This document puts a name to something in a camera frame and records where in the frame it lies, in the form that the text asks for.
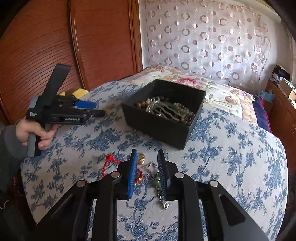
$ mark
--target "metal bolt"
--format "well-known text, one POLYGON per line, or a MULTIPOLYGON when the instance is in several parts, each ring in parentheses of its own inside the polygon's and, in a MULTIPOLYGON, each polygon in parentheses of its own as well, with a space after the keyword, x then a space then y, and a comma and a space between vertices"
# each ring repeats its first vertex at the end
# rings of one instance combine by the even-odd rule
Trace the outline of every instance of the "metal bolt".
POLYGON ((177 173, 175 173, 175 176, 176 176, 176 178, 183 178, 184 174, 181 172, 177 172, 177 173))
POLYGON ((113 178, 118 178, 118 177, 120 177, 120 173, 119 172, 112 172, 111 176, 113 178))
POLYGON ((212 186, 212 187, 218 187, 219 186, 219 183, 217 182, 217 181, 210 181, 210 185, 212 186))
POLYGON ((80 181, 77 182, 77 186, 80 187, 80 188, 81 187, 84 187, 85 184, 86 184, 86 181, 85 180, 80 180, 80 181))

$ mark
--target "gray sleeve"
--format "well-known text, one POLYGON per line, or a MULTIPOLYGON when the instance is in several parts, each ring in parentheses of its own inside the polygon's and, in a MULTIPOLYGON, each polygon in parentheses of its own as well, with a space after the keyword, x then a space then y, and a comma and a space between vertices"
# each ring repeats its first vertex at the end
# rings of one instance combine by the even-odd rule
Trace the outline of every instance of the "gray sleeve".
POLYGON ((18 140, 15 126, 4 128, 0 135, 0 191, 7 190, 26 154, 27 147, 18 140))

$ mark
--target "yellow cloth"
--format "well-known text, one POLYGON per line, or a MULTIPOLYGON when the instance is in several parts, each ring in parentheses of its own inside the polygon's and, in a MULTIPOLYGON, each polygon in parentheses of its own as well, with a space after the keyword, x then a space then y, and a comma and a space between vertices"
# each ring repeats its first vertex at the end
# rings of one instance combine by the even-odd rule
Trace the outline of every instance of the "yellow cloth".
MULTIPOLYGON (((87 90, 78 89, 75 92, 73 92, 72 95, 74 95, 77 99, 80 99, 81 97, 85 96, 87 93, 88 93, 87 90)), ((59 95, 65 96, 66 95, 66 92, 62 92, 59 95)))

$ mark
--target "human hand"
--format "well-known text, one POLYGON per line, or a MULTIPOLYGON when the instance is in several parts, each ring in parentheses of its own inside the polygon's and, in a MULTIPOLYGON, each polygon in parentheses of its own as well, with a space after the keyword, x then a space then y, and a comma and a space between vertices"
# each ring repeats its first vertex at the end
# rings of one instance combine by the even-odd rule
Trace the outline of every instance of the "human hand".
POLYGON ((46 131, 38 122, 22 119, 17 123, 15 127, 15 133, 21 144, 25 146, 28 145, 29 134, 35 133, 36 135, 40 136, 41 139, 41 141, 38 143, 38 148, 40 150, 45 150, 50 145, 58 127, 59 125, 52 125, 51 129, 46 131))

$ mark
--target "red string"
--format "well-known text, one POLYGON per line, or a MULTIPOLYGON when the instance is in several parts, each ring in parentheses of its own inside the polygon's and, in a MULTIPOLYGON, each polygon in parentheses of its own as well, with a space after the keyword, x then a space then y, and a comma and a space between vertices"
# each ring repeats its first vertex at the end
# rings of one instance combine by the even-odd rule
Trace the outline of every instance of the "red string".
MULTIPOLYGON (((102 177, 105 176, 105 171, 106 171, 106 167, 108 165, 109 162, 114 162, 114 163, 117 163, 119 164, 120 161, 119 160, 116 160, 114 155, 112 154, 108 154, 106 156, 106 160, 105 160, 105 163, 104 163, 104 166, 103 166, 103 170, 102 170, 102 177)), ((137 168, 137 172, 139 172, 139 176, 138 178, 135 180, 135 184, 138 184, 139 183, 139 178, 141 178, 141 180, 143 179, 143 171, 140 170, 139 168, 137 168)))
POLYGON ((103 166, 102 177, 105 176, 106 167, 107 167, 107 165, 108 165, 109 162, 115 162, 117 164, 120 163, 120 161, 119 160, 116 160, 115 157, 112 154, 108 154, 106 156, 106 160, 105 160, 105 163, 104 163, 104 166, 103 166))

